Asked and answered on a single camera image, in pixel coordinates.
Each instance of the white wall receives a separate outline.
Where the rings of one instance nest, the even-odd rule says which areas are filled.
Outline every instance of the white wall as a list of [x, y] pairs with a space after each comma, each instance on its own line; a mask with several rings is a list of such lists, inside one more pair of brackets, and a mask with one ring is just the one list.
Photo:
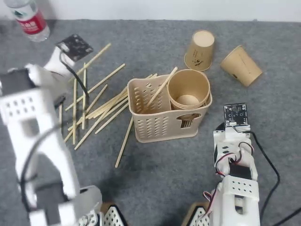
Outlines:
[[[301, 22], [301, 0], [36, 0], [48, 19]], [[0, 0], [0, 18], [11, 18]]]

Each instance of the brown paper cup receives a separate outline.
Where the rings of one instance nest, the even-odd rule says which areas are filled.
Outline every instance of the brown paper cup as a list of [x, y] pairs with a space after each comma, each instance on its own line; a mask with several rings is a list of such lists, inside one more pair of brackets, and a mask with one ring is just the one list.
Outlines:
[[192, 41], [184, 56], [184, 62], [190, 69], [207, 70], [212, 63], [214, 36], [211, 32], [201, 30], [194, 33]]
[[185, 69], [171, 77], [167, 91], [174, 109], [196, 109], [208, 99], [210, 83], [204, 73]]
[[221, 62], [221, 68], [248, 87], [262, 74], [242, 46], [237, 46]]

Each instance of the beige basket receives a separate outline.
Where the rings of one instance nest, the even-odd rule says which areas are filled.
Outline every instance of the beige basket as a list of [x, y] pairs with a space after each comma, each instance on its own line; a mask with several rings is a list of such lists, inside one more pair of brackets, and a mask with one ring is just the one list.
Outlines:
[[212, 103], [210, 94], [200, 108], [172, 111], [165, 87], [149, 109], [141, 114], [144, 106], [167, 77], [168, 75], [162, 75], [154, 79], [132, 79], [127, 84], [129, 110], [133, 115], [136, 138], [141, 143], [195, 136]]

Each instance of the red label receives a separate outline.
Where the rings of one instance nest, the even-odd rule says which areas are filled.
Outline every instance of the red label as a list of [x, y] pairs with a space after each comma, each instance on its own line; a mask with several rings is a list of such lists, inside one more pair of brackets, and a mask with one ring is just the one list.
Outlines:
[[44, 30], [46, 21], [40, 11], [30, 20], [17, 20], [26, 34], [37, 34]]

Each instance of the gray carpet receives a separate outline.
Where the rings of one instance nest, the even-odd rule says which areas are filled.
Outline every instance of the gray carpet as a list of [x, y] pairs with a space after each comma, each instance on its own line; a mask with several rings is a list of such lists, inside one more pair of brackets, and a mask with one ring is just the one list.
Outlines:
[[[89, 87], [120, 64], [126, 63], [126, 67], [108, 81], [100, 103], [119, 93], [131, 78], [164, 74], [174, 66], [185, 68], [183, 55], [195, 30], [207, 29], [215, 35], [214, 60], [206, 72], [214, 102], [195, 137], [141, 144], [132, 129], [118, 169], [114, 164], [130, 120], [129, 111], [97, 136], [91, 135], [78, 151], [68, 142], [80, 184], [98, 186], [103, 200], [116, 202], [130, 225], [180, 225], [190, 205], [204, 200], [204, 190], [213, 189], [219, 177], [214, 174], [212, 131], [223, 121], [222, 106], [228, 103], [248, 103], [251, 128], [282, 176], [263, 225], [272, 225], [300, 206], [301, 24], [77, 20], [49, 21], [49, 25], [50, 38], [33, 43], [23, 37], [16, 23], [0, 22], [0, 70], [28, 62], [44, 65], [54, 43], [72, 33], [82, 36], [95, 51], [111, 42], [112, 47], [88, 71]], [[219, 67], [240, 44], [264, 71], [247, 89]], [[72, 100], [71, 87], [69, 92], [65, 106]], [[68, 119], [71, 111], [63, 116]], [[13, 150], [3, 126], [0, 143], [0, 225], [28, 225], [17, 190]], [[261, 207], [276, 176], [258, 148], [254, 157]], [[40, 178], [57, 178], [52, 167], [45, 167], [46, 161], [41, 157]], [[300, 224], [301, 215], [284, 225]]]

